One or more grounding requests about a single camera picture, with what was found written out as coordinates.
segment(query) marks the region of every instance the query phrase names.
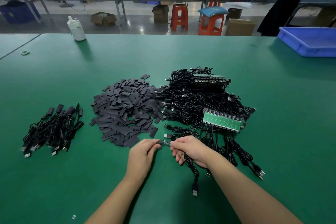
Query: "concrete floor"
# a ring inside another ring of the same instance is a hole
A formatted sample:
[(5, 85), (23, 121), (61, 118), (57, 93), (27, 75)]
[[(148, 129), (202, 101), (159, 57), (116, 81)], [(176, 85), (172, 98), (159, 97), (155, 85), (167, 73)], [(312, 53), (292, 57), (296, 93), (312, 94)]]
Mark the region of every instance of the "concrete floor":
[[(43, 22), (38, 24), (36, 21), (24, 25), (8, 24), (4, 17), (0, 16), (0, 33), (69, 33), (67, 26), (68, 16), (71, 15), (80, 20), (83, 29), (88, 34), (178, 34), (178, 35), (197, 35), (199, 28), (199, 13), (201, 8), (200, 2), (187, 2), (188, 6), (188, 31), (178, 27), (176, 32), (170, 30), (169, 24), (155, 24), (152, 14), (154, 5), (125, 2), (127, 20), (122, 21), (122, 26), (99, 27), (90, 22), (91, 14), (97, 12), (107, 12), (117, 14), (116, 6), (113, 1), (97, 1), (92, 3), (80, 3), (79, 1), (70, 1), (74, 4), (73, 8), (60, 8), (58, 2), (45, 1), (49, 12), (52, 14), (52, 20), (47, 16), (40, 2), (35, 2), (35, 6), (42, 16)], [(256, 32), (259, 24), (272, 7), (270, 4), (252, 3), (251, 8), (242, 8), (230, 3), (221, 4), (225, 9), (236, 7), (243, 9), (242, 19), (250, 19), (256, 23), (253, 35), (260, 35)], [(169, 6), (171, 17), (172, 5)], [(310, 19), (313, 18), (319, 10), (304, 9), (297, 13), (293, 20), (296, 25), (309, 25)]]

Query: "red stool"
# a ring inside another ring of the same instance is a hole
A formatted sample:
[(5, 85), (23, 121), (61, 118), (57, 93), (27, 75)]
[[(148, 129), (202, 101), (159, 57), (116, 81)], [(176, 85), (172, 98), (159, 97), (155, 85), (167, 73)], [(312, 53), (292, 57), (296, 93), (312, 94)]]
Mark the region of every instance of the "red stool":
[[(223, 23), (224, 23), (225, 14), (217, 14), (210, 18), (206, 16), (202, 16), (201, 24), (199, 25), (198, 35), (222, 35)], [(204, 18), (209, 19), (209, 23), (207, 26), (203, 26)], [(215, 27), (215, 22), (217, 19), (222, 19), (222, 23), (220, 28)]]
[(210, 0), (208, 7), (210, 6), (220, 6), (220, 2), (218, 2), (217, 0)]
[(173, 5), (173, 11), (171, 14), (170, 27), (172, 31), (176, 31), (177, 26), (185, 26), (185, 30), (188, 30), (188, 7), (183, 4)]

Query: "blue crate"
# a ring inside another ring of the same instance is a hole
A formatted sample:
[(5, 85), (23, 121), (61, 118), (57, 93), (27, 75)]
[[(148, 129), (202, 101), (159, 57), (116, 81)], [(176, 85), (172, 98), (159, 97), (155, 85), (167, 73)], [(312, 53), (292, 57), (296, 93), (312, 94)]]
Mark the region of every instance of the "blue crate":
[(278, 38), (304, 57), (336, 57), (336, 28), (281, 27)]
[[(40, 19), (41, 16), (37, 11), (35, 5), (31, 2), (34, 12)], [(29, 10), (28, 5), (25, 2), (12, 0), (5, 5), (0, 6), (0, 13), (5, 17), (6, 21), (10, 24), (25, 24), (31, 21), (35, 21), (35, 17)]]

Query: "bundled cables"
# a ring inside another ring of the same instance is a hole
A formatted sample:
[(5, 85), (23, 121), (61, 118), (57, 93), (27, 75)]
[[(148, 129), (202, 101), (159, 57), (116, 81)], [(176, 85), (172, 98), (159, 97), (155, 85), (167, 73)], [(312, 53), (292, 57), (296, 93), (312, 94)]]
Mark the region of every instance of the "bundled cables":
[[(246, 121), (255, 109), (243, 106), (239, 96), (226, 91), (231, 80), (212, 74), (212, 68), (208, 67), (173, 71), (166, 80), (169, 85), (163, 86), (163, 90), (157, 94), (166, 107), (163, 111), (165, 118), (190, 127), (165, 125), (165, 128), (175, 134), (165, 134), (164, 137), (174, 141), (182, 136), (193, 135), (234, 166), (238, 163), (233, 153), (237, 154), (243, 165), (263, 179), (264, 172), (253, 162), (251, 154), (235, 141), (236, 134), (246, 126)], [(218, 137), (220, 140), (223, 138), (222, 143), (218, 142)], [(194, 188), (198, 188), (199, 173), (191, 158), (186, 154), (184, 158), (195, 176), (192, 190), (193, 194), (197, 194)]]
[(33, 151), (44, 144), (51, 147), (52, 156), (60, 150), (69, 150), (76, 132), (84, 125), (79, 120), (83, 115), (83, 110), (79, 108), (79, 103), (76, 108), (70, 106), (67, 110), (63, 110), (63, 107), (59, 104), (54, 115), (55, 108), (50, 107), (39, 122), (29, 126), (21, 148), (25, 158), (30, 157)]

